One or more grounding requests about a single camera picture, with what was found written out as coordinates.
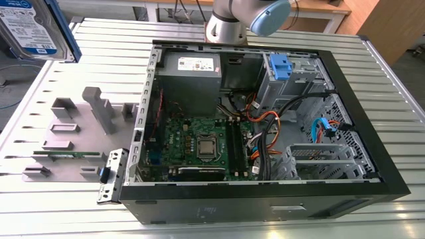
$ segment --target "floor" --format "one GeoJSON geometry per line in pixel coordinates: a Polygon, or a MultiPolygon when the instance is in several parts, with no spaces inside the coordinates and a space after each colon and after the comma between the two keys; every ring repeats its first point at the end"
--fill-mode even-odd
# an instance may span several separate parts
{"type": "MultiPolygon", "coordinates": [[[[138,20],[146,19],[146,12],[142,8],[71,3],[61,3],[59,7],[67,21],[70,21],[73,16],[119,20],[135,20],[135,17],[138,20]]],[[[189,15],[194,24],[202,24],[203,21],[198,11],[189,11],[189,15]]],[[[209,16],[210,12],[205,12],[205,17],[207,19],[209,16]]],[[[189,23],[182,11],[177,11],[175,18],[179,22],[189,23]]],[[[165,9],[159,10],[159,21],[175,22],[175,19],[171,18],[165,9]]],[[[6,86],[0,86],[0,131],[3,129],[17,105],[5,109],[2,108],[15,104],[21,100],[31,81],[35,78],[39,66],[42,66],[42,62],[18,61],[9,58],[2,52],[0,52],[0,82],[1,78],[7,81],[6,86]]],[[[411,53],[406,52],[394,64],[392,70],[420,107],[425,108],[425,84],[422,83],[425,79],[425,60],[411,57],[411,53]]]]}

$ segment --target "power supply label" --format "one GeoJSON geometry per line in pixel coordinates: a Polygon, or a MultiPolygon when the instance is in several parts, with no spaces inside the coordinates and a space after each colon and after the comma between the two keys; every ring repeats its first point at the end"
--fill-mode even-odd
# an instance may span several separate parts
{"type": "Polygon", "coordinates": [[[213,71],[211,58],[179,57],[177,70],[179,71],[213,71]]]}
{"type": "Polygon", "coordinates": [[[57,48],[35,17],[41,19],[27,1],[0,0],[0,19],[19,46],[30,53],[50,55],[57,48]]]}

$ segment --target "motherboard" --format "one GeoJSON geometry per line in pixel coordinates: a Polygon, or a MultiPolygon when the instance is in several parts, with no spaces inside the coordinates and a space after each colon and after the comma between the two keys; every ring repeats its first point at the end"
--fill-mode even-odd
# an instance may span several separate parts
{"type": "Polygon", "coordinates": [[[153,181],[249,180],[246,142],[250,122],[239,119],[169,118],[161,152],[149,151],[153,181]]]}

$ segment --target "side panel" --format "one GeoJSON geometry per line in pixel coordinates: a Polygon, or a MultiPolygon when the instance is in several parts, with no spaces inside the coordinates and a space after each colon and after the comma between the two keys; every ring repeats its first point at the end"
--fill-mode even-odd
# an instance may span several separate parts
{"type": "Polygon", "coordinates": [[[142,224],[274,222],[334,218],[370,204],[354,196],[123,200],[142,224]]]}

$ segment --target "blue drive bay latch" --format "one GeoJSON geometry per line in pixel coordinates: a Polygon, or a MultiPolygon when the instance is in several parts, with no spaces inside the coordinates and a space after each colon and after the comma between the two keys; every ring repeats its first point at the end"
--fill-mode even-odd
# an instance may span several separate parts
{"type": "Polygon", "coordinates": [[[288,80],[291,74],[291,63],[288,62],[286,55],[270,54],[270,66],[274,71],[275,80],[288,80]]]}

